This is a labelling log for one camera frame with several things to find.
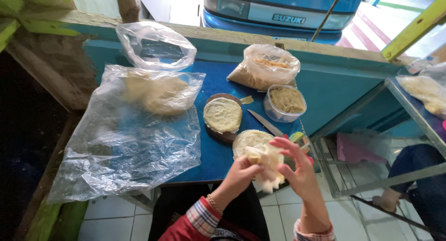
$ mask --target gold bracelet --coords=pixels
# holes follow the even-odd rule
[[[207,201],[209,204],[220,214],[223,215],[223,212],[218,208],[217,204],[215,203],[214,199],[210,196],[210,194],[207,194],[206,196]]]

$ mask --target hand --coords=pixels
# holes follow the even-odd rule
[[[232,164],[223,182],[210,196],[223,211],[234,198],[248,188],[253,177],[260,172],[263,172],[263,165],[251,165],[246,156],[239,157]]]
[[[287,164],[281,164],[277,169],[289,181],[294,192],[304,201],[321,197],[313,165],[301,148],[283,137],[275,137],[269,144],[283,148],[280,153],[293,158],[296,165],[295,172]]]

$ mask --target woman's left hand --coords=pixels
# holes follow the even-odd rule
[[[225,179],[210,196],[221,211],[248,188],[254,176],[263,172],[263,165],[251,165],[246,156],[237,158],[229,169]]]

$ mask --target person's leg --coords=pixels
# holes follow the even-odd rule
[[[153,209],[152,226],[148,241],[156,241],[165,232],[174,213],[186,214],[186,211],[200,199],[210,193],[208,185],[189,185],[162,187],[161,195]]]
[[[220,184],[214,184],[214,191]],[[223,219],[269,241],[268,227],[256,189],[251,183],[237,198],[228,204],[223,212]]]
[[[416,149],[416,154],[420,156],[414,160],[414,164],[419,169],[438,165],[445,162],[440,152],[429,145],[423,149]],[[446,175],[437,175],[416,181],[417,193],[421,197],[418,208],[422,208],[427,218],[425,224],[436,232],[446,234]]]
[[[405,147],[399,153],[396,160],[393,162],[392,167],[390,168],[388,178],[415,170],[412,147],[413,146]],[[401,194],[405,193],[412,184],[413,181],[410,181],[385,188],[381,196],[374,196],[372,198],[372,202],[381,206],[381,208],[384,210],[395,212],[397,210],[397,204]]]

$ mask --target vehicle headlight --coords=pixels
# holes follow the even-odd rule
[[[242,0],[204,0],[204,7],[216,13],[242,19],[248,18],[249,2]]]
[[[344,29],[347,27],[351,19],[353,19],[354,14],[352,15],[330,15],[328,16],[327,21],[324,24],[323,29]]]

